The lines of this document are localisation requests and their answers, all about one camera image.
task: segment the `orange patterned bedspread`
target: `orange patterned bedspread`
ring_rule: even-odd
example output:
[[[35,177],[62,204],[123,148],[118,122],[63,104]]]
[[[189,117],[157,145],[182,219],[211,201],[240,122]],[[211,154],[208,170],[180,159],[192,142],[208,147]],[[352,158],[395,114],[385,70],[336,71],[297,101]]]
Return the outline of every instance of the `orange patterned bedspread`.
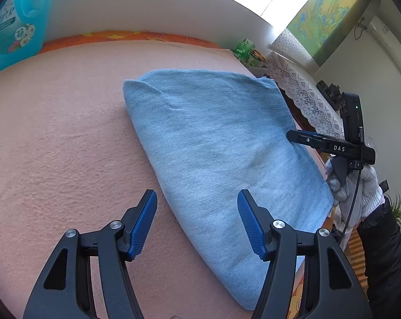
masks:
[[[55,39],[44,43],[39,54],[46,53],[57,49],[72,47],[75,45],[100,43],[109,41],[161,41],[198,45],[204,48],[220,49],[220,47],[212,42],[204,41],[187,36],[172,35],[169,33],[157,33],[149,31],[102,31],[83,33],[81,35]]]

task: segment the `person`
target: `person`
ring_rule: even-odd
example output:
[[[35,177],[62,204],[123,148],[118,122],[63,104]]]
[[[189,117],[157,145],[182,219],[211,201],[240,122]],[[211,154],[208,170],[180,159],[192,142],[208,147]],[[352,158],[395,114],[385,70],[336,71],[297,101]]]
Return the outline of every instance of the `person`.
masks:
[[[341,185],[330,160],[325,165],[327,183],[347,221],[358,172],[347,176]],[[401,232],[388,198],[379,187],[376,171],[365,165],[357,193],[359,221],[357,232],[363,243],[367,276],[367,297],[374,319],[401,319]]]

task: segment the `detergent bottle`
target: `detergent bottle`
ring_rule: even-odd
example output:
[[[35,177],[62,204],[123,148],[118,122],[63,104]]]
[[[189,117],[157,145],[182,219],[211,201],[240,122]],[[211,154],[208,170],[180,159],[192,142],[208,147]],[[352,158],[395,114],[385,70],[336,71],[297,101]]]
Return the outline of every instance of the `detergent bottle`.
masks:
[[[41,50],[51,0],[4,0],[0,5],[0,70]]]

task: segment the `blue towel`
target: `blue towel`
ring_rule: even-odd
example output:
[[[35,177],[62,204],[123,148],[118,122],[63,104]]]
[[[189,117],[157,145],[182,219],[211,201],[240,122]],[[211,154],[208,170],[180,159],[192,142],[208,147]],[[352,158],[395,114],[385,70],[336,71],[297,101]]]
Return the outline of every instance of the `blue towel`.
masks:
[[[275,219],[310,232],[333,203],[305,147],[286,139],[296,127],[274,80],[155,70],[126,80],[123,94],[184,232],[236,301],[253,310],[268,263],[252,252],[238,192],[247,188]]]

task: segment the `bottle label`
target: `bottle label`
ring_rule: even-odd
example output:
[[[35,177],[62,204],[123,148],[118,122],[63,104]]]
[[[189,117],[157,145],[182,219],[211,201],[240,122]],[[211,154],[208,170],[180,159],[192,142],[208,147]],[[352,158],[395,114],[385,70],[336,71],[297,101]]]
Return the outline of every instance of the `bottle label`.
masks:
[[[0,54],[9,54],[30,42],[35,25],[23,23],[16,13],[14,0],[0,5]]]

